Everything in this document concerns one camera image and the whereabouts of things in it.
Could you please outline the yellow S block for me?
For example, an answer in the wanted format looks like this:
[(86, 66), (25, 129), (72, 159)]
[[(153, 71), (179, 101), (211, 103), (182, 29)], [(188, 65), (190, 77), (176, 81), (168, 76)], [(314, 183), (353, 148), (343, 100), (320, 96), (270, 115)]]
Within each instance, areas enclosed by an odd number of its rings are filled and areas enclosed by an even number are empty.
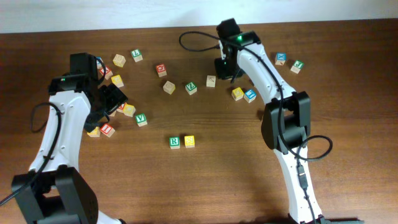
[(184, 143), (185, 143), (185, 147), (186, 148), (195, 147), (195, 137), (193, 135), (185, 136), (184, 137)]

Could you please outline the green R block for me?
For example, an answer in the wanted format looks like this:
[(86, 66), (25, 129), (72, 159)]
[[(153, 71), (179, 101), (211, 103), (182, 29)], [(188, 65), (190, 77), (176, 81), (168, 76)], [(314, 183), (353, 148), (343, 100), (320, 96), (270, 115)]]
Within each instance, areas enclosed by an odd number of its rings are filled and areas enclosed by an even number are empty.
[(179, 137), (170, 137), (169, 138), (169, 146), (171, 149), (180, 149), (180, 138)]

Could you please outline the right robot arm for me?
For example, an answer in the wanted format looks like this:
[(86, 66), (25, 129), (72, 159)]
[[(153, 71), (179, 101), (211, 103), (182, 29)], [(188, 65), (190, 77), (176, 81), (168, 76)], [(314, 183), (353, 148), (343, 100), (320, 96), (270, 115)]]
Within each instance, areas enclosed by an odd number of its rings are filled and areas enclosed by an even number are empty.
[(215, 59), (218, 78), (233, 81), (248, 75), (265, 104), (261, 133), (280, 162), (292, 223), (326, 223), (308, 168), (307, 144), (313, 138), (309, 96), (285, 82), (255, 32), (241, 32), (234, 19), (222, 21), (216, 31), (221, 50)]

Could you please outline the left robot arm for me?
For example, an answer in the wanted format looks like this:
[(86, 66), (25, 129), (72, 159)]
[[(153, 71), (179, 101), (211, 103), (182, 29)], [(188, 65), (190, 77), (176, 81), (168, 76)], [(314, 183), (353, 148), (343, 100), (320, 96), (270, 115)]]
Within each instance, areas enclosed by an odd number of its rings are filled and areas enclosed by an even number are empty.
[(122, 223), (99, 210), (94, 191), (78, 171), (81, 137), (104, 125), (127, 96), (114, 84), (104, 85), (88, 53), (70, 56), (70, 71), (49, 85), (48, 120), (39, 151), (26, 174), (14, 176), (12, 194), (27, 223)]

